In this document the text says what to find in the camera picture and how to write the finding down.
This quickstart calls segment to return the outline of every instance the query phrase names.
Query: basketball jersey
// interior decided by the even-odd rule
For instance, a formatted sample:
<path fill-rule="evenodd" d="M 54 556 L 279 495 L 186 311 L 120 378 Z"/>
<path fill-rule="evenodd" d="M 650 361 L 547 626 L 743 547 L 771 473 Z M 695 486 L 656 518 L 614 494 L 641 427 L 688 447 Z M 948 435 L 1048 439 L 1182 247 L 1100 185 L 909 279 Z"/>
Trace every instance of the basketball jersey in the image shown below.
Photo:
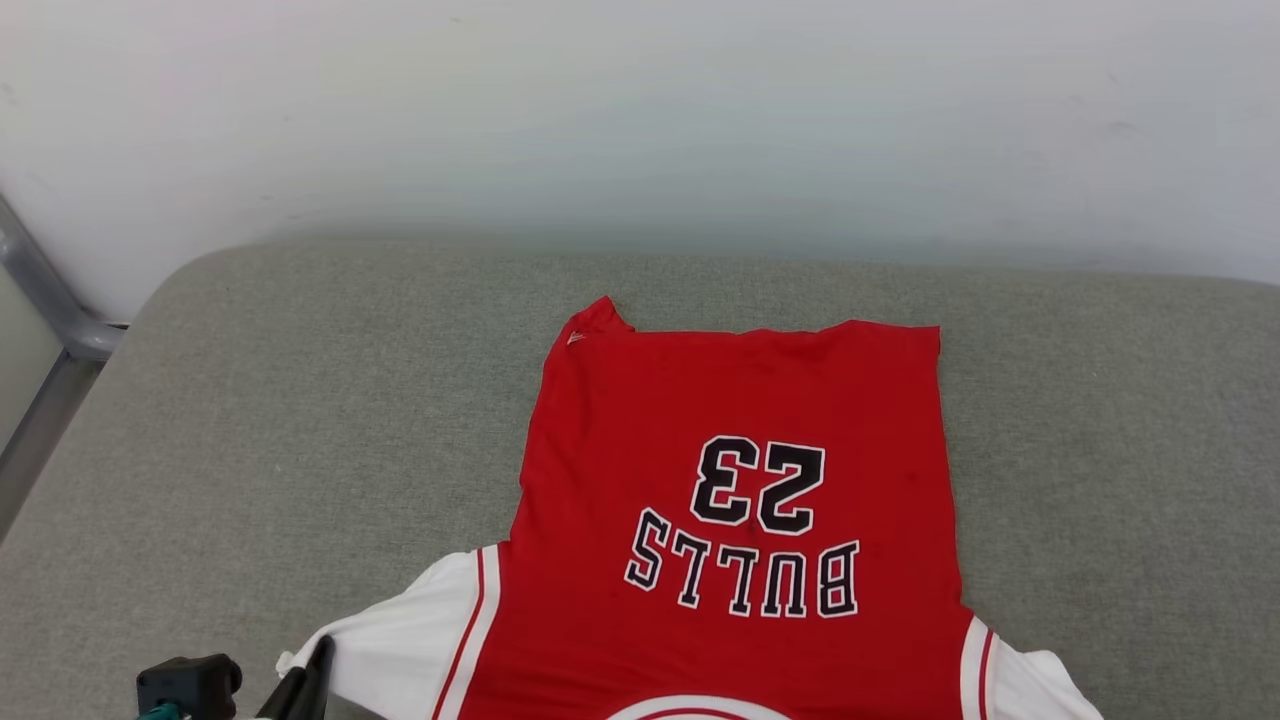
<path fill-rule="evenodd" d="M 596 301 L 547 359 L 511 539 L 316 633 L 330 688 L 392 720 L 1097 717 L 960 601 L 938 352 Z"/>

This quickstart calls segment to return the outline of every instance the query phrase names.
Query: red fabric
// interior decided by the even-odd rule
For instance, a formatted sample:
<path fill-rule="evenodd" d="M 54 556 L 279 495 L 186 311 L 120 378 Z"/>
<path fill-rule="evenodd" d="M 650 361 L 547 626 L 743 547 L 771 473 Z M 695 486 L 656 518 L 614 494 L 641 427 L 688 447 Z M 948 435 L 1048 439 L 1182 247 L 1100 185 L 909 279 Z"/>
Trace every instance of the red fabric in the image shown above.
<path fill-rule="evenodd" d="M 796 720 L 959 719 L 973 615 L 960 603 L 938 351 L 937 328 L 636 333 L 608 299 L 573 316 L 547 359 L 524 497 L 499 547 L 502 600 L 461 716 L 604 719 L 700 694 Z M 714 496 L 751 502 L 736 527 L 691 509 L 716 436 L 762 454 Z M 778 507 L 812 510 L 803 534 L 764 532 L 756 516 L 760 489 L 785 477 L 765 469 L 771 442 L 824 450 L 822 484 Z M 625 579 L 646 507 L 672 525 L 652 591 Z M 677 602 L 690 561 L 672 551 L 677 529 L 712 543 L 696 609 Z M 858 612 L 822 618 L 818 556 L 851 541 Z M 762 552 L 750 616 L 728 611 L 737 566 L 717 564 L 721 544 Z M 772 552 L 806 557 L 804 618 L 762 616 Z"/>

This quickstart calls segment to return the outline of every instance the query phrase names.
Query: white jersey trim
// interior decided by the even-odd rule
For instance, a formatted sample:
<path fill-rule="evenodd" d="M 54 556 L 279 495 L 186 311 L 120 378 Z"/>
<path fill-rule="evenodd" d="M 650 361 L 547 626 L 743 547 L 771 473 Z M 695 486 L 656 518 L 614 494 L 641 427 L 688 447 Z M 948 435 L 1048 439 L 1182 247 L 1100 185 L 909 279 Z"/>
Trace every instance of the white jersey trim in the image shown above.
<path fill-rule="evenodd" d="M 960 653 L 964 720 L 1102 720 L 1056 655 L 1018 652 L 977 618 Z"/>
<path fill-rule="evenodd" d="M 453 720 L 500 594 L 497 546 L 448 555 L 401 594 L 317 630 L 296 656 L 284 653 L 276 671 L 306 665 L 329 635 L 334 694 L 388 720 Z"/>
<path fill-rule="evenodd" d="M 768 707 L 708 694 L 654 697 L 609 715 L 608 720 L 788 720 Z"/>
<path fill-rule="evenodd" d="M 960 652 L 960 714 L 964 720 L 988 720 L 991 714 L 983 707 L 987 696 L 987 675 L 991 667 L 987 652 L 991 648 L 993 633 L 987 625 L 974 618 L 969 621 L 969 632 L 964 637 L 964 650 Z"/>
<path fill-rule="evenodd" d="M 471 676 L 475 675 L 476 661 L 480 659 L 480 648 L 493 626 L 493 618 L 498 614 L 498 600 L 502 594 L 502 575 L 498 571 L 498 546 L 490 544 L 479 551 L 479 568 L 476 573 L 480 579 L 480 601 L 476 605 L 471 626 L 462 637 L 458 646 L 453 667 L 445 679 L 444 694 L 431 715 L 431 720 L 453 720 L 462 711 L 462 701 L 467 697 L 467 687 Z"/>

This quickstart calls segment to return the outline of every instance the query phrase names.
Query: gray cushion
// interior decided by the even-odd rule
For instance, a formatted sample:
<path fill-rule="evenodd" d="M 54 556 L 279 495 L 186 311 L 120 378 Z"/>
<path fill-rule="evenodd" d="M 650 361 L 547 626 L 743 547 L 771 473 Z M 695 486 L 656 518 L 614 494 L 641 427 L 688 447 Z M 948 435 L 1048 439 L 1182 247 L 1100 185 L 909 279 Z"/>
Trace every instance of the gray cushion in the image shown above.
<path fill-rule="evenodd" d="M 1280 707 L 1280 290 L 1212 279 L 269 245 L 142 311 L 0 546 L 6 717 L 128 717 L 500 539 L 544 354 L 639 329 L 941 324 L 966 602 L 1112 717 Z M 343 716 L 349 707 L 333 715 Z"/>

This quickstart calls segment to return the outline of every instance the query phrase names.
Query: metal frame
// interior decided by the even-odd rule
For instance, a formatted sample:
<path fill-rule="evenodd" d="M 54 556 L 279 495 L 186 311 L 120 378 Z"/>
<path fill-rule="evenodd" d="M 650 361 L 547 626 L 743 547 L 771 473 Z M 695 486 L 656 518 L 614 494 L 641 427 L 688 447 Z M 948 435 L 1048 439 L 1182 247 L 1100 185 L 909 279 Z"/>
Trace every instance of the metal frame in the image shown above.
<path fill-rule="evenodd" d="M 0 448 L 0 542 L 101 369 L 101 363 L 76 360 L 64 350 L 9 445 Z"/>
<path fill-rule="evenodd" d="M 124 331 L 90 316 L 81 307 L 3 196 L 0 264 L 27 293 L 72 357 L 105 361 L 111 356 Z"/>

